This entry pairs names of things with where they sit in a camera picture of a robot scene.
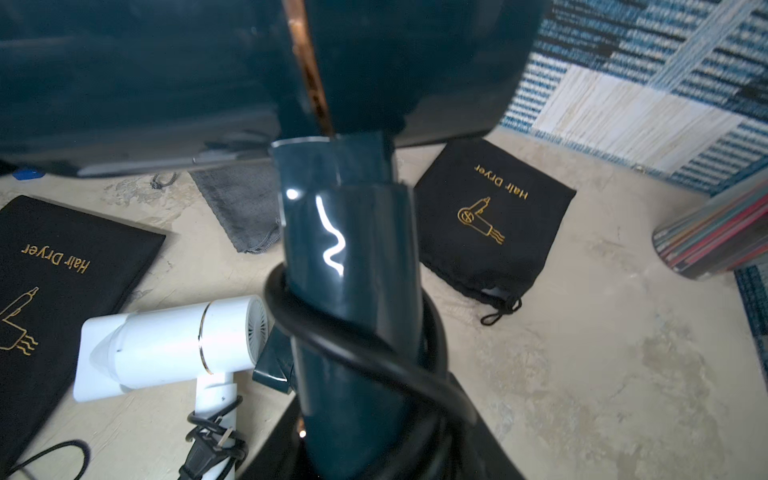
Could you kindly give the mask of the black hair dryer bag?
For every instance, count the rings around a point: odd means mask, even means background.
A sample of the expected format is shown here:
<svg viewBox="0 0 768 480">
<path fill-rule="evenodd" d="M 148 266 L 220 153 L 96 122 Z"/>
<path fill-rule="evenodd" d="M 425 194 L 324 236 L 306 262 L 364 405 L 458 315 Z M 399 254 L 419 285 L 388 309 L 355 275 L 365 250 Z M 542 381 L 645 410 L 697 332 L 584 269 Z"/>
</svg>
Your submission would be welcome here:
<svg viewBox="0 0 768 480">
<path fill-rule="evenodd" d="M 484 326 L 521 308 L 576 195 L 484 139 L 448 142 L 414 193 L 420 261 L 493 308 Z"/>
</svg>

